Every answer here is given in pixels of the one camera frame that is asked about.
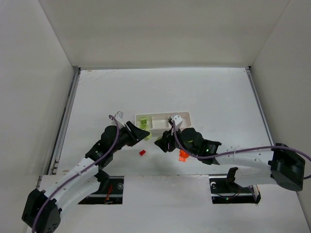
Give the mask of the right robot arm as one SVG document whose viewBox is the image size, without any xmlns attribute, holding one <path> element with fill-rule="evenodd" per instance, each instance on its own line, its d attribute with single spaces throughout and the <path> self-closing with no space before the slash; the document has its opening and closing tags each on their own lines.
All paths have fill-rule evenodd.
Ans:
<svg viewBox="0 0 311 233">
<path fill-rule="evenodd" d="M 217 153 L 221 142 L 204 139 L 194 128 L 170 129 L 155 141 L 163 152 L 180 149 L 207 165 L 231 165 L 228 185 L 247 187 L 277 184 L 291 191 L 302 191 L 305 160 L 284 144 Z"/>
</svg>

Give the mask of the orange round lego piece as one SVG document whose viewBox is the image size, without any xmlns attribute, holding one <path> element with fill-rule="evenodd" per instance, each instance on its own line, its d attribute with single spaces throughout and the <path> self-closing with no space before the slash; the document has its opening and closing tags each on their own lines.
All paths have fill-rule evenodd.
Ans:
<svg viewBox="0 0 311 233">
<path fill-rule="evenodd" d="M 186 152 L 184 152 L 183 150 L 180 150 L 179 151 L 179 157 L 182 159 L 187 159 L 189 157 L 189 155 Z"/>
</svg>

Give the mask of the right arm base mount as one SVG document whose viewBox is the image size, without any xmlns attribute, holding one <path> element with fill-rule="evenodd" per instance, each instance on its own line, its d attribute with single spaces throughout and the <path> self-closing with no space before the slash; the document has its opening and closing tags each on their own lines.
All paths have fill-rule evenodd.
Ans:
<svg viewBox="0 0 311 233">
<path fill-rule="evenodd" d="M 261 194 L 257 185 L 241 187 L 235 183 L 237 167 L 231 168 L 226 175 L 209 176 L 213 204 L 259 204 Z"/>
</svg>

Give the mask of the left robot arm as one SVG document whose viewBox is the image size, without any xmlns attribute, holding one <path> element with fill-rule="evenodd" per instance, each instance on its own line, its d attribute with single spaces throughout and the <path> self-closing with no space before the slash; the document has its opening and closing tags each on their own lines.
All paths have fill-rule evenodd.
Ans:
<svg viewBox="0 0 311 233">
<path fill-rule="evenodd" d="M 21 219 L 34 233 L 52 233 L 65 211 L 98 190 L 105 189 L 109 175 L 104 172 L 113 154 L 124 146 L 132 147 L 150 135 L 130 121 L 123 126 L 107 126 L 82 160 L 46 190 L 32 190 L 26 200 Z"/>
</svg>

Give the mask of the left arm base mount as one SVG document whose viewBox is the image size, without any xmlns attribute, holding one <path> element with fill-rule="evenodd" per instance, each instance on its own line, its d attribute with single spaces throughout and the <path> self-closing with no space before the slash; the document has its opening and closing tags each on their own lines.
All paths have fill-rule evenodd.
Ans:
<svg viewBox="0 0 311 233">
<path fill-rule="evenodd" d="M 90 194 L 79 205 L 119 205 L 123 202 L 124 177 L 112 176 L 105 189 Z"/>
</svg>

